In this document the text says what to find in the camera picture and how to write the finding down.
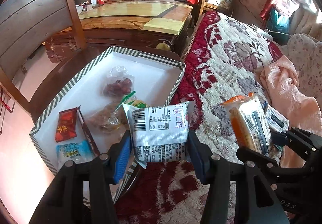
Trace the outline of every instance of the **white box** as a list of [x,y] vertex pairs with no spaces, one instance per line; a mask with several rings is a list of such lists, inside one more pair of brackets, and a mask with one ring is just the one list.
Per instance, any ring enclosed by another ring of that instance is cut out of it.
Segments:
[[[56,143],[58,112],[81,105],[82,114],[86,117],[112,102],[114,99],[102,95],[102,90],[110,70],[115,66],[126,67],[128,73],[135,77],[136,97],[150,106],[168,105],[185,71],[185,65],[176,60],[116,46],[109,47],[93,59],[57,94],[30,132],[33,144],[54,175],[58,168],[56,146],[79,143],[85,139],[77,121],[77,137]],[[106,134],[88,126],[100,153],[107,152],[113,143],[118,142],[118,139],[111,140]],[[136,167],[133,159],[130,157],[127,172],[119,185],[110,185],[114,203]],[[84,185],[84,197],[84,203],[89,204],[88,183]]]

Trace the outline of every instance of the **snack package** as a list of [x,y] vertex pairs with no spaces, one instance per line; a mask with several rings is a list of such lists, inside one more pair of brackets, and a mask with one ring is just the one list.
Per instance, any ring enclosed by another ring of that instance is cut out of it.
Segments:
[[144,109],[123,104],[123,108],[131,130],[134,155],[142,167],[146,167],[146,162],[186,159],[194,101]]
[[87,143],[88,143],[92,153],[97,157],[100,155],[99,149],[95,143],[95,140],[93,139],[93,136],[92,136],[88,126],[85,123],[83,114],[80,110],[81,110],[81,106],[78,106],[77,115],[78,115],[79,122],[81,123],[80,125],[82,126],[83,133],[85,135],[85,138],[87,140]]
[[135,98],[135,91],[124,96],[121,101],[107,104],[102,110],[89,117],[86,121],[103,132],[110,133],[117,130],[121,125],[127,125],[124,110],[121,108],[122,103],[126,103],[138,108],[148,107],[142,100]]
[[130,94],[134,88],[134,76],[128,74],[124,67],[114,67],[107,77],[103,95],[108,97],[123,97]]
[[78,108],[64,110],[59,112],[58,124],[56,129],[55,140],[60,142],[69,140],[77,136],[76,118]]
[[239,147],[273,158],[273,142],[265,113],[256,94],[236,96],[222,104],[231,121]]
[[68,160],[75,161],[76,164],[92,161],[94,159],[90,147],[86,140],[81,143],[69,143],[64,145],[57,145],[56,152],[58,157],[58,170]]
[[287,131],[289,129],[289,120],[274,109],[267,102],[264,103],[263,110],[270,129],[277,132]]

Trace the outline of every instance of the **wooden table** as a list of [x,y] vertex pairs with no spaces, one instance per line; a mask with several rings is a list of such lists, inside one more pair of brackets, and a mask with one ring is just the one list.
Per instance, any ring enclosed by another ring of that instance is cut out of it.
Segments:
[[[166,39],[180,54],[191,11],[191,6],[174,0],[110,0],[79,18],[88,43],[155,47]],[[46,41],[48,55],[70,56],[70,47],[55,47],[69,41],[74,44],[71,28],[55,34]]]

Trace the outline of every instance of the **tiled floor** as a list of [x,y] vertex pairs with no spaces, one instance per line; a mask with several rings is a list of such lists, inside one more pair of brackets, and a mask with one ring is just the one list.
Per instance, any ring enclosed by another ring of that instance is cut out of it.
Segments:
[[[20,91],[30,100],[37,87],[56,66],[49,61],[44,47],[27,61],[28,72],[17,72]],[[29,138],[31,117],[18,105],[5,112],[0,135],[0,198],[18,224],[29,222],[41,197],[53,179]]]

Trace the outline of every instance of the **blue gripper pad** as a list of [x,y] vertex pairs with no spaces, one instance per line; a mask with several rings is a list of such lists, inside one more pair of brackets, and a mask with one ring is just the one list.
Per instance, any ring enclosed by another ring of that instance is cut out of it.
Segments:
[[115,170],[113,175],[113,181],[115,183],[118,183],[119,180],[124,176],[124,172],[132,151],[131,135],[125,133],[122,140],[118,144],[121,146],[121,150],[115,161]]

